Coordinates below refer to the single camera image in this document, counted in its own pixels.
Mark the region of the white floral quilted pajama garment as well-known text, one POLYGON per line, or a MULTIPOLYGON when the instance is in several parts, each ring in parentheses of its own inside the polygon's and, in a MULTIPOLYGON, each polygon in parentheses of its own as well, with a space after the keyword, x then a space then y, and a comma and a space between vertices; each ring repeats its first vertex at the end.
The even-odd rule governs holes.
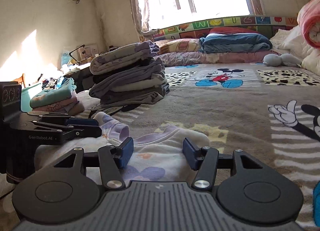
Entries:
MULTIPOLYGON (((98 138, 73 139, 61 146, 41 145, 35 153, 35 167, 41 169, 54 160, 81 147, 85 152, 96 152, 103 146, 118 146, 130 136, 129 127, 104 112, 95 117, 102 129, 98 138)), ((188 165, 182 146, 185 138, 199 147, 209 146, 209 138, 200 132, 169 125, 162 133, 150 133, 134 140, 133 154, 122 172, 125 183, 129 181, 171 182, 189 181, 195 172, 188 165)))

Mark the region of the pastel folded clothes stack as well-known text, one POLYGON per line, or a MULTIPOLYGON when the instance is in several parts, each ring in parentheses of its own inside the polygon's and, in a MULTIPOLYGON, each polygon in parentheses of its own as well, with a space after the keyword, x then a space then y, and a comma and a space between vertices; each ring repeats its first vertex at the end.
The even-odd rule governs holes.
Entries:
POLYGON ((72 78, 64 78, 60 86, 43 89, 35 95, 29 103, 32 111, 54 112, 78 115, 85 110, 83 103, 78 99, 76 85, 72 78))

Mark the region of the grey purple folded clothes stack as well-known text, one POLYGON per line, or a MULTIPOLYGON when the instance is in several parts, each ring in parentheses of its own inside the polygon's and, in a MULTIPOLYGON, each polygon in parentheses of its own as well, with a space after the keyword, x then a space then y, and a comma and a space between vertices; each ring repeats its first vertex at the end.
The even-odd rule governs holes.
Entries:
POLYGON ((170 86, 158 52, 159 46, 147 40, 93 58, 89 70, 94 85, 89 96, 99 99, 103 107, 155 104, 162 100, 170 86))

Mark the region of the dark cluttered desk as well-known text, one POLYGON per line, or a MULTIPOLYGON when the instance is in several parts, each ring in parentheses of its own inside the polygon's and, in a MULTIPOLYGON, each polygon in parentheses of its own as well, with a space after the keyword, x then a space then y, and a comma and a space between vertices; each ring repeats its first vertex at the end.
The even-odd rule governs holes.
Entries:
POLYGON ((45 73, 41 73, 38 81, 42 82, 43 89, 57 88, 65 79, 72 78, 77 92, 89 89, 93 85, 93 75, 89 66, 99 53, 106 52, 99 52, 96 44, 83 44, 72 51, 65 50, 61 56, 60 69, 48 68, 45 73))

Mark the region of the Mickey Mouse plush blanket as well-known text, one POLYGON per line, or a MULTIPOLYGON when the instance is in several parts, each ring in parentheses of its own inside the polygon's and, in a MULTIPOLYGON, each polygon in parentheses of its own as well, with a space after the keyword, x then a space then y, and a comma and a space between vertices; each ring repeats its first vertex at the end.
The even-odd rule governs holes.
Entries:
POLYGON ((169 125, 205 134, 233 156, 212 190, 193 189, 195 176, 105 189, 76 147, 15 185, 1 174, 1 230, 319 230, 319 77, 256 64, 165 71, 159 102, 109 108, 83 91, 77 118, 104 112, 133 142, 169 125))

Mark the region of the pink purple floral bedding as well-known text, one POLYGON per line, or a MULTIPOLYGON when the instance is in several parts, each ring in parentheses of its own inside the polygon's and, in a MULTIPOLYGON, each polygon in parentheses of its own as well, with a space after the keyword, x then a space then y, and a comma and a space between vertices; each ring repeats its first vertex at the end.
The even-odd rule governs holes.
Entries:
POLYGON ((155 42, 159 46, 157 57, 166 67, 189 66, 214 63, 255 63, 262 62, 271 50, 259 52, 200 52, 198 39, 165 39, 155 42))

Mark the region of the blue folded blanket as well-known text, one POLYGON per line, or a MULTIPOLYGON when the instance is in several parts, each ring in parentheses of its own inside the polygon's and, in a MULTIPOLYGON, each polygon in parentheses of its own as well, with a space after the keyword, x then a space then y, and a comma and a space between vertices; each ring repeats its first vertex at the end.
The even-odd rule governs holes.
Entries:
POLYGON ((259 52, 272 49, 270 40, 259 33, 210 33, 199 39, 200 52, 259 52))

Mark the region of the light blue plush toy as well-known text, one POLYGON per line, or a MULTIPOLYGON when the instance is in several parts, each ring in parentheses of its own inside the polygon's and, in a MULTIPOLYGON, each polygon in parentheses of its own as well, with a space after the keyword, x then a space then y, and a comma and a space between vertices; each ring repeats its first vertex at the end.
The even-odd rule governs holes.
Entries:
POLYGON ((284 53, 282 55, 270 53, 263 58, 263 64, 269 67, 300 67, 302 65, 302 61, 290 53, 284 53))

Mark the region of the colourful alphabet play mat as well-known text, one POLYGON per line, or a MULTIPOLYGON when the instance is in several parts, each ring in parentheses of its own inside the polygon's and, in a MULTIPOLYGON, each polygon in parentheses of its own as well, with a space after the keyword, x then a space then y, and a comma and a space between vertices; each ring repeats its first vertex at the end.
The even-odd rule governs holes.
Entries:
POLYGON ((241 30, 252 30, 267 38, 273 37, 279 29, 291 30, 297 26, 296 17, 275 17, 275 16, 238 16, 205 19, 197 22, 179 24, 159 29, 152 36, 154 41, 165 39, 181 38, 202 38, 206 37, 211 30, 221 32, 227 27, 241 30))

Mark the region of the cream patterned quilt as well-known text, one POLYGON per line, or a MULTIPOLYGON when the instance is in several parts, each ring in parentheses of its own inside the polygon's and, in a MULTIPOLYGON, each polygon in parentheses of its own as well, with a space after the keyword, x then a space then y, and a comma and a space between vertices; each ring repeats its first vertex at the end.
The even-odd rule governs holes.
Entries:
POLYGON ((320 75, 319 49, 310 46, 304 37, 299 26, 291 30, 279 29, 270 39, 273 50, 278 53, 290 53, 302 61, 302 67, 314 74, 320 75))

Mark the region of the pink white rolled quilt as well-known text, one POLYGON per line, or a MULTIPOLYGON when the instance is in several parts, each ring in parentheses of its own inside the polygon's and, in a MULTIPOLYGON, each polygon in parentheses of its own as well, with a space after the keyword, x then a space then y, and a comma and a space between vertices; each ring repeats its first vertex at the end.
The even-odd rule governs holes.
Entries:
POLYGON ((319 0, 310 0, 299 11, 297 22, 306 42, 319 49, 319 0))

